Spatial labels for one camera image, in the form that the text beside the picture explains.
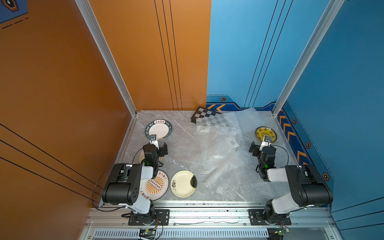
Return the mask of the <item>cream dinner plate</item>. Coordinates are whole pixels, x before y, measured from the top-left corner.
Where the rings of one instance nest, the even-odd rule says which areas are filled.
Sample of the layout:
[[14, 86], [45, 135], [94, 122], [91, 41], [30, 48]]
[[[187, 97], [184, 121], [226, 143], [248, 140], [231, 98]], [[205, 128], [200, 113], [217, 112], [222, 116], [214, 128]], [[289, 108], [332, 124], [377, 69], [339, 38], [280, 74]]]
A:
[[144, 151], [142, 150], [142, 151], [140, 152], [140, 155], [139, 155], [139, 162], [141, 162], [141, 161], [144, 160], [144, 159], [145, 159], [145, 154], [144, 154]]

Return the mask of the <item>yellow dinner plate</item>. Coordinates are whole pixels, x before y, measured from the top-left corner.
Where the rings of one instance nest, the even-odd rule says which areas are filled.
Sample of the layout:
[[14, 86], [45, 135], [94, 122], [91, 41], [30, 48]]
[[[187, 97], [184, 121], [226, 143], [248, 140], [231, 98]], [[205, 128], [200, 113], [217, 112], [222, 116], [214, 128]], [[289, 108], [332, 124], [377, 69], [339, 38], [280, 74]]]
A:
[[278, 139], [277, 133], [269, 127], [261, 126], [256, 129], [256, 137], [262, 142], [264, 140], [264, 136], [271, 137], [271, 142], [274, 143]]

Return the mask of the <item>bubble white blue plate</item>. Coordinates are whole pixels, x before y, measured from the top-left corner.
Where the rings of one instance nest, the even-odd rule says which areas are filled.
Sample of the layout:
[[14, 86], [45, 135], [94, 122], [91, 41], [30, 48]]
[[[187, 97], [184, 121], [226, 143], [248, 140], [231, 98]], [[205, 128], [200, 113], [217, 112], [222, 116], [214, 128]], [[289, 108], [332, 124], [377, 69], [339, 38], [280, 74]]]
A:
[[151, 135], [156, 135], [159, 141], [166, 139], [173, 131], [172, 124], [164, 119], [150, 122], [145, 128], [145, 135], [148, 139]]

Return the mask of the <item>bubble wrap of yellow plate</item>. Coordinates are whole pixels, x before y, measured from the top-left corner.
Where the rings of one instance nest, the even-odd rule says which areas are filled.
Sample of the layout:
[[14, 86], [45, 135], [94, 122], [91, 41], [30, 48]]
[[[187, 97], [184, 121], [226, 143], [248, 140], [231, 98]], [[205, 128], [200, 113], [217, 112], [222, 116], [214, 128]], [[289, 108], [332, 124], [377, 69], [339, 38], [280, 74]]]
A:
[[[258, 143], [257, 138], [255, 136], [253, 138], [243, 137], [241, 133], [240, 137], [236, 138], [236, 140], [238, 141], [238, 145], [239, 145], [237, 154], [239, 156], [239, 160], [241, 160], [241, 164], [253, 163], [253, 164], [256, 164], [256, 167], [257, 167], [258, 165], [257, 158], [252, 156], [252, 154], [249, 152], [249, 148], [251, 146], [252, 141], [255, 141], [255, 143]], [[281, 168], [285, 165], [298, 164], [297, 159], [294, 156], [294, 153], [291, 147], [289, 146], [288, 141], [286, 140], [285, 136], [281, 132], [278, 132], [278, 140], [275, 143], [273, 143], [273, 146], [277, 149], [276, 159], [275, 159], [275, 166], [277, 168]], [[289, 184], [287, 182], [265, 182], [265, 183], [267, 183], [268, 187], [271, 189], [271, 192], [273, 193], [272, 197], [270, 197], [269, 200], [279, 198], [290, 191]]]

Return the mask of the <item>white orange sunburst plate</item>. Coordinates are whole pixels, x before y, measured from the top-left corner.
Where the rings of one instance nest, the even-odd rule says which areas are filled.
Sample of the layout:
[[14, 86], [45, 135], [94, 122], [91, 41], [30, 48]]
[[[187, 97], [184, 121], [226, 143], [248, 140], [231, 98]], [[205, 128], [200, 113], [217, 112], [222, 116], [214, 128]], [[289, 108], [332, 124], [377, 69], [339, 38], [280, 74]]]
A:
[[168, 175], [159, 170], [157, 176], [154, 179], [141, 182], [140, 195], [151, 201], [161, 199], [168, 191], [170, 185], [170, 179]]

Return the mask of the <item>bubble wrap of green plate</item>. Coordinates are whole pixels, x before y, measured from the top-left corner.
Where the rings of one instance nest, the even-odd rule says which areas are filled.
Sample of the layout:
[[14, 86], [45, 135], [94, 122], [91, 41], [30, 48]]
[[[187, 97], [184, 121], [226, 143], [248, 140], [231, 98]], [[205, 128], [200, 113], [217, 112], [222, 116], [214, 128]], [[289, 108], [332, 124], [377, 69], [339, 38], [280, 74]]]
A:
[[241, 133], [243, 137], [253, 138], [258, 127], [265, 126], [271, 118], [271, 113], [265, 111], [257, 111], [250, 108], [242, 111], [236, 111]]

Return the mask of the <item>small white cream plate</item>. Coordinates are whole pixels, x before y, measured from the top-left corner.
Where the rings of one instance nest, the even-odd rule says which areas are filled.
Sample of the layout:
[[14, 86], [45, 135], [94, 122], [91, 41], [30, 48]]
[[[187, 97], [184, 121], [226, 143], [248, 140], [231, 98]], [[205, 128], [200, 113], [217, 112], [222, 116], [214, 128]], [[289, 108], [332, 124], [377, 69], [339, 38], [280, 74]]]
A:
[[179, 198], [191, 196], [197, 188], [197, 178], [190, 171], [179, 171], [171, 179], [171, 190]]

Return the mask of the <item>bubble pink plate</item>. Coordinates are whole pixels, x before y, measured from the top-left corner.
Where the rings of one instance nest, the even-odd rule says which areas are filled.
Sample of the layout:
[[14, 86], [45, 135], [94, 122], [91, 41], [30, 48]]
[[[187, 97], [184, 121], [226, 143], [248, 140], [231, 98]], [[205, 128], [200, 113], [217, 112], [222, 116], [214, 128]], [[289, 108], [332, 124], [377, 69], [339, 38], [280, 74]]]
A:
[[264, 202], [273, 193], [256, 172], [256, 164], [229, 163], [216, 167], [203, 185], [224, 201]]

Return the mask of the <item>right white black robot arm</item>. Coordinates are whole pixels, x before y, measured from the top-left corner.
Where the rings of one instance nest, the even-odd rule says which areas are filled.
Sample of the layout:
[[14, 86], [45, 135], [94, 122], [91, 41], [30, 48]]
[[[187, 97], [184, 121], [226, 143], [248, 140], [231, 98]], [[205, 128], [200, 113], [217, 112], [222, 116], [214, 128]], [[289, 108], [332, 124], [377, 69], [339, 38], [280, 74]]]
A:
[[275, 167], [276, 148], [270, 142], [251, 143], [249, 152], [258, 159], [256, 172], [271, 183], [288, 183], [289, 193], [268, 200], [262, 213], [255, 218], [268, 225], [287, 223], [290, 213], [310, 207], [321, 207], [333, 202], [333, 193], [313, 165]]

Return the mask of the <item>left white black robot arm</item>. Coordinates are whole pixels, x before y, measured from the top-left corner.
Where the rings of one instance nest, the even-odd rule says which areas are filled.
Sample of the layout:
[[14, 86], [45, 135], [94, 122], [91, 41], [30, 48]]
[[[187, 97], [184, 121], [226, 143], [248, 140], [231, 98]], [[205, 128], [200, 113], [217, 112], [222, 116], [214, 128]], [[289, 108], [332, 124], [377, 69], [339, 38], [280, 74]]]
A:
[[166, 143], [161, 147], [155, 144], [143, 146], [145, 158], [139, 164], [116, 164], [102, 192], [104, 203], [127, 207], [131, 217], [137, 218], [143, 225], [157, 221], [153, 201], [140, 194], [140, 185], [156, 178], [159, 171], [159, 159], [168, 154]]

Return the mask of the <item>black white checkerboard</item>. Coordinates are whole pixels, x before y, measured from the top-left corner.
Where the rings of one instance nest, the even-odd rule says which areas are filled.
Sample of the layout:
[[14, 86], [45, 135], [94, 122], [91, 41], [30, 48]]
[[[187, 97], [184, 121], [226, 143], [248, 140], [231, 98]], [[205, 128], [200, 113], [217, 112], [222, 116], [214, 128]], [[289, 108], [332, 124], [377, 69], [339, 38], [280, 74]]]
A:
[[198, 119], [206, 120], [208, 118], [220, 115], [221, 113], [217, 111], [212, 111], [204, 107], [198, 107], [197, 110], [193, 113], [191, 117], [191, 122], [196, 124]]

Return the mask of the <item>right green circuit board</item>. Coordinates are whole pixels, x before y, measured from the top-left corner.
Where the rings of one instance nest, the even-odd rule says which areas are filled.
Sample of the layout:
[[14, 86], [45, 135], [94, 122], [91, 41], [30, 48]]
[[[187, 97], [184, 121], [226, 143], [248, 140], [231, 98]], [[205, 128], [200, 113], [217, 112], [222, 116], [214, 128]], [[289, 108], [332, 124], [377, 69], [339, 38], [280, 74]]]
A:
[[283, 229], [270, 229], [268, 228], [268, 237], [267, 240], [283, 240], [284, 235], [290, 232], [289, 228]]

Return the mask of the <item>green circuit board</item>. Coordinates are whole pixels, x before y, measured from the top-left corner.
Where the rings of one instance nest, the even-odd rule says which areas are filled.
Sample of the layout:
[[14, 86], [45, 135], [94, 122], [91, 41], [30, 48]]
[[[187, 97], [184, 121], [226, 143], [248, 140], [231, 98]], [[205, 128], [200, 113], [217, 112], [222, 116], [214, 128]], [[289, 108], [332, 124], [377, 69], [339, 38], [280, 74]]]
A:
[[156, 238], [156, 229], [139, 229], [139, 240], [154, 240]]
[[270, 229], [268, 228], [268, 237], [267, 240], [283, 240], [284, 235], [290, 232], [289, 228], [283, 229]]

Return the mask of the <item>left green circuit board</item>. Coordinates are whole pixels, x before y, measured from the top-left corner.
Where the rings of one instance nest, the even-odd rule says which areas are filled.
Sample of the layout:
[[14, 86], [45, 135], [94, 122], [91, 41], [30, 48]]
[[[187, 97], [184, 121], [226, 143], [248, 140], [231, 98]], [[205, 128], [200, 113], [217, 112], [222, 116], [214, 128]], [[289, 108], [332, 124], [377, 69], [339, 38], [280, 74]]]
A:
[[139, 229], [139, 240], [154, 240], [156, 238], [156, 229]]

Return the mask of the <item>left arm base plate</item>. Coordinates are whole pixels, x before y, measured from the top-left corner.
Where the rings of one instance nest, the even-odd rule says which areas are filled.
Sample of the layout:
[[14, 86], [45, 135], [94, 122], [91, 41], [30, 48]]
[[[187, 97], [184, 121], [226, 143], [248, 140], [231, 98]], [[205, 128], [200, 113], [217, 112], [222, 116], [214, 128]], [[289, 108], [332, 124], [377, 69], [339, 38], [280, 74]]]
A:
[[170, 219], [170, 210], [155, 209], [146, 215], [134, 214], [131, 212], [128, 225], [129, 226], [155, 226], [159, 221], [160, 226], [167, 226]]

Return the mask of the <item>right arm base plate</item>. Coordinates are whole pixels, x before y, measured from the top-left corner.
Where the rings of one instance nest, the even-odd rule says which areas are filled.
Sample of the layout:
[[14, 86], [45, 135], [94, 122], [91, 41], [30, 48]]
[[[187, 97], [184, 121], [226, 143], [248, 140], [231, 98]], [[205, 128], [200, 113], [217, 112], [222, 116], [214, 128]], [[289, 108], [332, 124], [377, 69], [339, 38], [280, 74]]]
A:
[[280, 224], [290, 226], [292, 224], [289, 214], [279, 215], [274, 212], [266, 214], [265, 210], [262, 209], [249, 209], [248, 214], [252, 226], [277, 226]]

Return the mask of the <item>aluminium front rail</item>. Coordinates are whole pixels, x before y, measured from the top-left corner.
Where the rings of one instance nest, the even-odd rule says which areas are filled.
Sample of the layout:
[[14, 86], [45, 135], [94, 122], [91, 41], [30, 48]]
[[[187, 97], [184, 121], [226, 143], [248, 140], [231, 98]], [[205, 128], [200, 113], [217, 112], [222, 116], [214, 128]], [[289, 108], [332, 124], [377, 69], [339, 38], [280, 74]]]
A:
[[[217, 201], [158, 201], [156, 210], [169, 210], [168, 227], [218, 227], [251, 228], [249, 210], [264, 211], [261, 202], [217, 202]], [[130, 228], [129, 220], [121, 215], [128, 209], [101, 212], [91, 209], [85, 228]], [[335, 228], [328, 208], [307, 208], [290, 214], [290, 228]]]

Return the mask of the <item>left aluminium corner post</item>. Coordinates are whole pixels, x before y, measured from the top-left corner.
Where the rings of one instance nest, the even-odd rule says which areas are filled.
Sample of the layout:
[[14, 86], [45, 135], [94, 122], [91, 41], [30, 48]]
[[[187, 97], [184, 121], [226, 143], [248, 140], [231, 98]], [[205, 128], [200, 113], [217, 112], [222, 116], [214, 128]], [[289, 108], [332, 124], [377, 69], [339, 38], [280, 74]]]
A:
[[89, 1], [86, 0], [75, 0], [83, 19], [85, 20], [87, 27], [101, 53], [106, 66], [108, 67], [111, 76], [131, 114], [132, 117], [137, 116], [137, 109], [131, 98], [126, 83], [122, 77], [119, 67], [114, 59], [114, 56], [110, 50], [107, 40], [103, 34], [103, 31], [99, 25], [96, 15], [91, 7]]

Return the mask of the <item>aluminium corner post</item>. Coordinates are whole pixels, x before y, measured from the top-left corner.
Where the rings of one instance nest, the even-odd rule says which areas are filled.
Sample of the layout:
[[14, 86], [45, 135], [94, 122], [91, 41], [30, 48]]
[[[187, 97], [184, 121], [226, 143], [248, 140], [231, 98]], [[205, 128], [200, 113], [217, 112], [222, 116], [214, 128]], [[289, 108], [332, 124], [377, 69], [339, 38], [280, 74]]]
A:
[[119, 67], [114, 59], [114, 56], [110, 50], [107, 40], [103, 34], [103, 31], [99, 25], [96, 15], [91, 7], [89, 1], [86, 0], [75, 0], [83, 19], [85, 20], [87, 27], [101, 53], [106, 66], [108, 67], [111, 76], [131, 114], [132, 117], [137, 116], [137, 109], [131, 98], [126, 83], [122, 77]]
[[344, 0], [331, 0], [329, 1], [325, 11], [323, 12], [318, 24], [316, 25], [305, 49], [303, 50], [297, 64], [295, 65], [290, 77], [288, 78], [273, 110], [273, 117], [277, 117], [279, 112], [282, 110], [284, 103], [288, 100], [291, 92], [293, 91], [295, 85], [299, 81], [301, 75], [306, 69], [308, 63], [310, 62], [312, 56], [326, 35], [329, 27], [340, 11]]

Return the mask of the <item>right aluminium corner post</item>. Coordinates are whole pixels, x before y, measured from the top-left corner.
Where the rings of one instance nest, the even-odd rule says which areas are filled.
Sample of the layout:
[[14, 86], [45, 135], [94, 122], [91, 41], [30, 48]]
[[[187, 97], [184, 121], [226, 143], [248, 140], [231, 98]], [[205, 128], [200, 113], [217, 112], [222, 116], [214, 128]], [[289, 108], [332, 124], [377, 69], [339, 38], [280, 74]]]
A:
[[295, 85], [299, 81], [301, 75], [306, 69], [308, 63], [310, 62], [312, 56], [326, 35], [329, 27], [340, 11], [344, 0], [331, 0], [329, 1], [325, 11], [323, 12], [318, 24], [316, 25], [305, 49], [303, 50], [297, 64], [295, 65], [290, 77], [288, 78], [273, 110], [273, 117], [277, 117], [279, 112], [282, 110], [284, 103], [288, 100], [291, 92], [293, 91]]

